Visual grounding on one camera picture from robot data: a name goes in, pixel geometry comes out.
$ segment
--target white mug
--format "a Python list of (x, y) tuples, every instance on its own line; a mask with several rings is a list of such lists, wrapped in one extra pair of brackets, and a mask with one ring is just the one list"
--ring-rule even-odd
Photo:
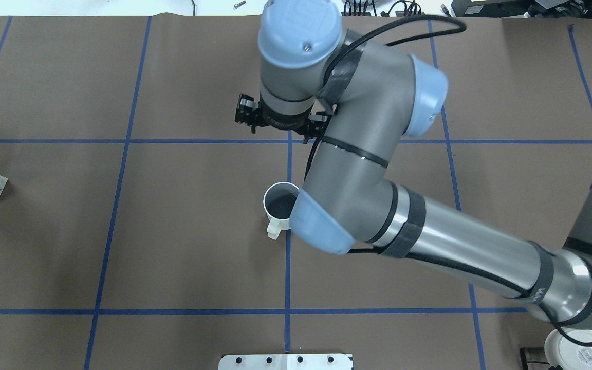
[(266, 232), (275, 240), (280, 231), (289, 230), (289, 215), (298, 197), (298, 187), (290, 182), (277, 182), (264, 193), (264, 211), (268, 217)]

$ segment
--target robotic arm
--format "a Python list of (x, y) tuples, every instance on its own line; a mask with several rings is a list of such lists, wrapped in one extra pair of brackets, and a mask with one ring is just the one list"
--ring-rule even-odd
[[(592, 328), (592, 188), (564, 248), (548, 250), (386, 180), (401, 136), (433, 124), (447, 78), (370, 38), (343, 31), (329, 0), (266, 4), (261, 98), (242, 94), (236, 120), (320, 140), (293, 233), (339, 255), (363, 241), (513, 299), (557, 328)], [(326, 112), (310, 115), (317, 99)]]

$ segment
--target white round device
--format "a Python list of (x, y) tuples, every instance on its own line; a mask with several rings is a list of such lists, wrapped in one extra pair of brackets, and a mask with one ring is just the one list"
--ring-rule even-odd
[[(581, 342), (592, 342), (592, 330), (567, 329), (566, 333)], [(592, 347), (578, 346), (556, 330), (545, 339), (545, 356), (550, 365), (563, 370), (592, 370)]]

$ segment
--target mug handle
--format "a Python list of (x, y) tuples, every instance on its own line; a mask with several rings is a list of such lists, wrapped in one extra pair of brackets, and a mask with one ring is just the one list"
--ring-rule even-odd
[(268, 237), (270, 237), (274, 241), (280, 235), (280, 231), (281, 230), (278, 229), (278, 223), (279, 222), (280, 222), (280, 220), (278, 220), (277, 218), (271, 217), (271, 221), (269, 221), (268, 227), (266, 227), (266, 232), (268, 233)]

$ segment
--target white metal plate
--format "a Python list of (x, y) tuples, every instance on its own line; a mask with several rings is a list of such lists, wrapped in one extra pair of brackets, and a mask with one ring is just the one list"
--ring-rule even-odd
[(218, 370), (353, 370), (351, 354), (227, 355)]

